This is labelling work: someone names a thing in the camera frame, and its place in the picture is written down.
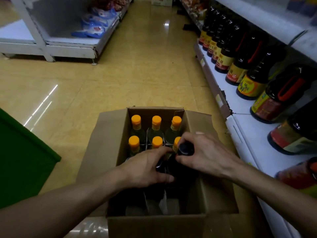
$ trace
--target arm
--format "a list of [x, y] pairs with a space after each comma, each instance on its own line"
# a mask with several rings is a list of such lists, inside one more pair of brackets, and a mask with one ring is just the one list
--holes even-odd
[[23, 200], [0, 211], [1, 237], [63, 237], [111, 196], [125, 188], [172, 182], [155, 166], [170, 148], [144, 151], [96, 180]]
[[244, 163], [212, 136], [184, 133], [178, 145], [188, 140], [193, 156], [178, 156], [178, 162], [220, 178], [231, 180], [269, 204], [301, 234], [317, 237], [317, 200]]

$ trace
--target person's right hand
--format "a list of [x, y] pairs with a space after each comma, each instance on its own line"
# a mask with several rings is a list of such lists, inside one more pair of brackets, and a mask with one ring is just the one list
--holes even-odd
[[201, 172], [221, 178], [229, 178], [234, 168], [243, 163], [236, 155], [211, 135], [185, 132], [178, 142], [189, 141], [194, 144], [195, 153], [192, 156], [177, 156], [177, 162]]

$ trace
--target shiny floor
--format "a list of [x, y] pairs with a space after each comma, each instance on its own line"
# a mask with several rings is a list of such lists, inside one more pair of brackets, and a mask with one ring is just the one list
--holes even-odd
[[[89, 61], [48, 63], [42, 58], [0, 58], [0, 107], [61, 157], [41, 192], [75, 181], [98, 114], [129, 106], [184, 107], [212, 115], [220, 141], [235, 151], [210, 93], [177, 7], [135, 0], [97, 66]], [[0, 0], [0, 26], [19, 19]], [[219, 218], [217, 237], [270, 237], [254, 196], [235, 186], [240, 214]], [[227, 226], [226, 232], [217, 227]]]

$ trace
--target green box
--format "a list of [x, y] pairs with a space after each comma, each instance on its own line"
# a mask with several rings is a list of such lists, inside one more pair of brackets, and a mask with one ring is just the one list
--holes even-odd
[[0, 208], [36, 196], [61, 157], [0, 108]]

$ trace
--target yellow floor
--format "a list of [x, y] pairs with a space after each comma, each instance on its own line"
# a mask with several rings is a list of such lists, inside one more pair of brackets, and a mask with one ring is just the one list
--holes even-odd
[[[0, 107], [21, 124], [28, 121], [26, 128], [62, 156], [41, 192], [75, 181], [104, 111], [172, 106], [211, 114], [221, 142], [236, 152], [195, 58], [197, 35], [182, 30], [189, 20], [176, 10], [135, 0], [97, 66], [78, 59], [0, 58]], [[16, 19], [11, 4], [0, 1], [0, 26]], [[235, 237], [267, 237], [254, 197], [238, 186], [235, 192], [240, 208], [239, 215], [230, 216]]]

